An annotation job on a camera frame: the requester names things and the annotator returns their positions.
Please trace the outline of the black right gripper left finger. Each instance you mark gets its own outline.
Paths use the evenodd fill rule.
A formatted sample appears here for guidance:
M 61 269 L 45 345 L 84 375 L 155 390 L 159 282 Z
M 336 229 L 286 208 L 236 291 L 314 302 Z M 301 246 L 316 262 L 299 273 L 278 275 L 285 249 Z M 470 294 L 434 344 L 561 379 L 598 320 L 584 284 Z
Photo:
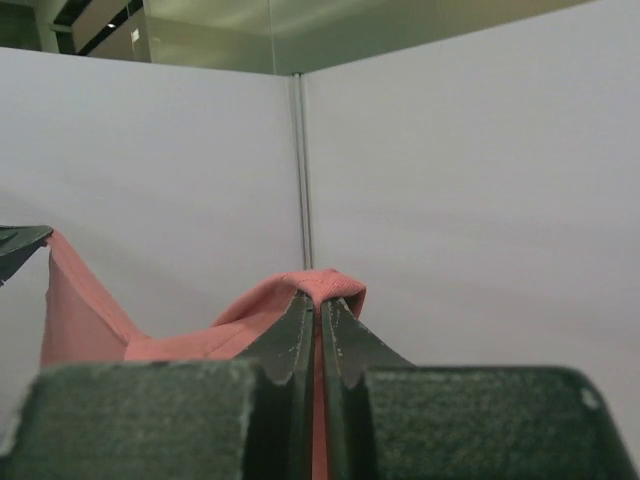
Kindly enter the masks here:
M 297 293 L 227 361 L 43 370 L 1 444 L 5 479 L 308 479 L 313 303 Z

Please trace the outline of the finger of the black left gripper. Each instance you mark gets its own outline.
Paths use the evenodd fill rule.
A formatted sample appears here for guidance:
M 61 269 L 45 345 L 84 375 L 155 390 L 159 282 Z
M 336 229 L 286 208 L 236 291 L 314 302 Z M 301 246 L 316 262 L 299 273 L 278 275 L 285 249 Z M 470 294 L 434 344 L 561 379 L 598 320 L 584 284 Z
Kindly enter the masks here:
M 46 245 L 53 229 L 46 225 L 2 226 L 0 280 L 4 285 L 40 248 Z

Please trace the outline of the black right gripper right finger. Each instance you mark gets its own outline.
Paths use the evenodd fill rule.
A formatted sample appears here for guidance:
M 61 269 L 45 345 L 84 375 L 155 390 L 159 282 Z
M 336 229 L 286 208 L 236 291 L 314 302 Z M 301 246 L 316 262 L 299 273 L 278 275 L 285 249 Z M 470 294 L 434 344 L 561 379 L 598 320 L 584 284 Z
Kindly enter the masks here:
M 416 366 L 321 307 L 332 479 L 635 479 L 606 402 L 559 366 Z

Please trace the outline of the pink t shirt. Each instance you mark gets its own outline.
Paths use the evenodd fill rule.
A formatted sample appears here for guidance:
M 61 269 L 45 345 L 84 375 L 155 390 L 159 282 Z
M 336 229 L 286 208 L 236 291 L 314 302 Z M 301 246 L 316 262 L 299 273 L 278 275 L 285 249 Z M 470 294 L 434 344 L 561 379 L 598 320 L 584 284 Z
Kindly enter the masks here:
M 343 298 L 354 314 L 364 305 L 366 287 L 335 270 L 305 270 L 268 277 L 241 295 L 213 324 L 168 338 L 144 334 L 60 232 L 50 248 L 49 286 L 40 364 L 89 361 L 230 360 L 284 315 L 295 293 L 313 305 Z

